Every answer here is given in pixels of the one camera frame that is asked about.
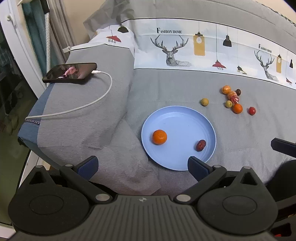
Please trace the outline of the blue round plate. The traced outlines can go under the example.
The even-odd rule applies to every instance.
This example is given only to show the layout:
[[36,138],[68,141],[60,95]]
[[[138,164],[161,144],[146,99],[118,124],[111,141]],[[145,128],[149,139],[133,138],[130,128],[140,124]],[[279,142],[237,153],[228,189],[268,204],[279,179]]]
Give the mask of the blue round plate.
[[[152,134],[156,130],[163,130],[168,136],[162,145],[152,141]],[[152,113],[142,126],[141,139],[153,161],[174,171],[187,171],[191,156],[203,162],[209,161],[217,142],[210,121],[198,111],[184,106],[167,106]],[[206,141],[206,147],[201,152],[196,151],[199,140]]]

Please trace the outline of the yellow-green small fruit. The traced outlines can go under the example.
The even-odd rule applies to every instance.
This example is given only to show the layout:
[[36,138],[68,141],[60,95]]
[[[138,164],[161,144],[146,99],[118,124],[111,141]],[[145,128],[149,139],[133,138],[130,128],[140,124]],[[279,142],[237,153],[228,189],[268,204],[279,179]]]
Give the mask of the yellow-green small fruit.
[[231,108],[231,107],[233,106],[232,101],[227,100],[227,101],[225,102],[225,106],[226,106],[227,108]]

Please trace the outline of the orange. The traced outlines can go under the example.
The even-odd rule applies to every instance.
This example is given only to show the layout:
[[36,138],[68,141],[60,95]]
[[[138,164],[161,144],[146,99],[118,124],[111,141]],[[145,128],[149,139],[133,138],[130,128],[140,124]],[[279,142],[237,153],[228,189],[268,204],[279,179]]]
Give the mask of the orange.
[[231,91],[227,94],[227,98],[228,98],[228,100],[231,100],[231,98],[232,98],[233,96],[236,98],[238,95],[237,95],[237,93],[236,93],[235,91],[231,90]]
[[227,95],[228,93],[231,92],[232,89],[229,85],[224,85],[221,90],[223,94]]

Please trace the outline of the dried red jujube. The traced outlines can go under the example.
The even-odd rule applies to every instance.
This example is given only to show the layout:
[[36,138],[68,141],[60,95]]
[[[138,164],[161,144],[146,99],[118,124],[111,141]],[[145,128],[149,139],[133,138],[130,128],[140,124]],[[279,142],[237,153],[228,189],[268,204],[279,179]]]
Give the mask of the dried red jujube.
[[196,151],[201,152],[206,147],[206,141],[205,140],[199,140],[199,142],[196,144]]

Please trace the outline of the bare orange mandarin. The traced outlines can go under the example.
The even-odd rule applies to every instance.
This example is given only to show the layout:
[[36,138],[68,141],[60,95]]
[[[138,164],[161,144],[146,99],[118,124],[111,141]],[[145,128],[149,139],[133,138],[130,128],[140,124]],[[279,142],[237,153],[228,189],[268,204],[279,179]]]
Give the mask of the bare orange mandarin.
[[234,104],[234,106],[233,106],[233,112],[235,114],[242,113],[243,112],[243,106],[241,104],[239,104],[239,103]]

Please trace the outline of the dark jujube far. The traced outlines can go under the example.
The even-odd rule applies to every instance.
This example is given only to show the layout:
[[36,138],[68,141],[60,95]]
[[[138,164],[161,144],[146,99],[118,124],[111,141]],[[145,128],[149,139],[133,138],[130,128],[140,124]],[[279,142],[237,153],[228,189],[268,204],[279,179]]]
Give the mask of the dark jujube far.
[[241,95],[241,90],[240,90],[240,89],[236,89],[235,92],[236,92],[236,94],[237,94],[238,96]]

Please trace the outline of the black smartphone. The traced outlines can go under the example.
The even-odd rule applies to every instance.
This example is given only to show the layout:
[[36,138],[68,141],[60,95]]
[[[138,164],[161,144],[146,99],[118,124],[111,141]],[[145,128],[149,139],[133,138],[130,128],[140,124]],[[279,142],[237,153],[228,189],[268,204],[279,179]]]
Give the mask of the black smartphone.
[[56,65],[51,68],[42,81],[44,83],[74,83],[83,84],[97,69],[96,63],[72,63]]

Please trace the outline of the white window frame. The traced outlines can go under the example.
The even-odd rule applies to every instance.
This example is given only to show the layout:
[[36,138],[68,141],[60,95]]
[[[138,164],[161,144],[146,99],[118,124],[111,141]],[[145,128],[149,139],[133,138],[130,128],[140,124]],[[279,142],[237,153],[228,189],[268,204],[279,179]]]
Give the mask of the white window frame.
[[1,26],[21,73],[36,97],[40,97],[46,87],[42,82],[42,72],[31,44],[22,8],[16,5],[16,1],[1,1]]

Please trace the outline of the yellow small fruit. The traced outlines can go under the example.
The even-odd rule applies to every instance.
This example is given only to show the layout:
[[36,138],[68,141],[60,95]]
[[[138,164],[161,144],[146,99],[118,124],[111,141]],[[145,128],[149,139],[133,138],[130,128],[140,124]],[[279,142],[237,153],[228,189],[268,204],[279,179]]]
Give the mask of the yellow small fruit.
[[207,98],[202,98],[201,99],[201,105],[207,106],[209,104],[209,100]]

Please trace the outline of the red tomato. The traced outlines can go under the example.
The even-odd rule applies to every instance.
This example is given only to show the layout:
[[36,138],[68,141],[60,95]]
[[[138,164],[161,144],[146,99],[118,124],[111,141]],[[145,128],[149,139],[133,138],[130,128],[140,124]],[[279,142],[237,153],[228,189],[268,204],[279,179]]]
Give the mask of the red tomato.
[[250,115],[255,115],[256,114],[256,108],[251,106],[249,109],[248,109],[248,113]]

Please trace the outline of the grey curtain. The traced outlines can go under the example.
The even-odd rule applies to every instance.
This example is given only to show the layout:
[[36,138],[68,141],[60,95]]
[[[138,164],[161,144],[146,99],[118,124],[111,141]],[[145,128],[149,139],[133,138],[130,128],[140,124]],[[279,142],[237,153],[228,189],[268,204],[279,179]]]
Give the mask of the grey curtain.
[[[66,63],[69,53],[63,50],[74,45],[72,31],[62,1],[48,1],[50,15],[51,66]],[[40,1],[21,4],[31,43],[43,75],[46,73],[45,15]]]

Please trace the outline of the red fruit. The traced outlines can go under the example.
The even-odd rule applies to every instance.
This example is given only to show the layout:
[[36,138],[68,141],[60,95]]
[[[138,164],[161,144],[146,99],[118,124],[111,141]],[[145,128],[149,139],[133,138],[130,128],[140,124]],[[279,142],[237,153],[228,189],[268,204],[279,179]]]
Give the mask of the red fruit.
[[239,97],[237,95],[233,95],[230,98],[230,101],[232,102],[233,105],[238,104],[239,103]]

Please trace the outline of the printed deer sofa cover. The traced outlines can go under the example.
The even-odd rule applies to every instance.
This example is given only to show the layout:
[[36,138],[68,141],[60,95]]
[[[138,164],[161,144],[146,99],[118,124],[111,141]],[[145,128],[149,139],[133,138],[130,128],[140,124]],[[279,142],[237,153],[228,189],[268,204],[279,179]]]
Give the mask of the printed deer sofa cover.
[[[84,25],[91,40],[68,62],[94,62],[100,73],[85,84],[51,84],[18,133],[54,168],[94,155],[92,181],[117,193],[189,188],[188,171],[161,167],[142,146],[145,120],[165,106],[210,121],[210,165],[250,166],[267,182],[290,160],[270,146],[295,141],[295,24],[281,14],[255,1],[106,1]],[[241,90],[242,113],[225,106],[224,85]]]

